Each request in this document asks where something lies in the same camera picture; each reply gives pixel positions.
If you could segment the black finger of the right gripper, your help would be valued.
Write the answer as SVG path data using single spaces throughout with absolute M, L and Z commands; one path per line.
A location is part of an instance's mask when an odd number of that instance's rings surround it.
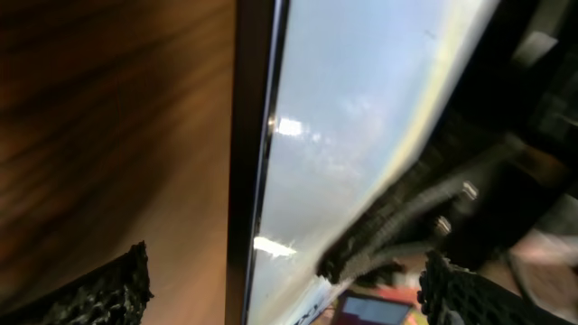
M 537 148 L 428 148 L 317 265 L 332 284 L 437 250 L 477 270 L 555 201 L 555 156 Z

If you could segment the Galaxy smartphone with teal screen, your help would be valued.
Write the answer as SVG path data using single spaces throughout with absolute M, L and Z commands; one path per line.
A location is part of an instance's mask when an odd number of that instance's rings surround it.
M 228 324 L 307 324 L 325 250 L 424 146 L 496 8 L 484 0 L 239 1 Z

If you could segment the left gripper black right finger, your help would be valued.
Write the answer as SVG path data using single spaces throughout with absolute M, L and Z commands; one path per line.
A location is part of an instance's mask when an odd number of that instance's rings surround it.
M 417 300 L 429 325 L 572 325 L 436 251 L 426 256 Z

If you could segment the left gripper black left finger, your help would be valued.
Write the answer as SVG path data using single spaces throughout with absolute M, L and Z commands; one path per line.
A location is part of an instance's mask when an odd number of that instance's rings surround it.
M 145 242 L 1 316 L 1 325 L 139 325 L 150 291 Z

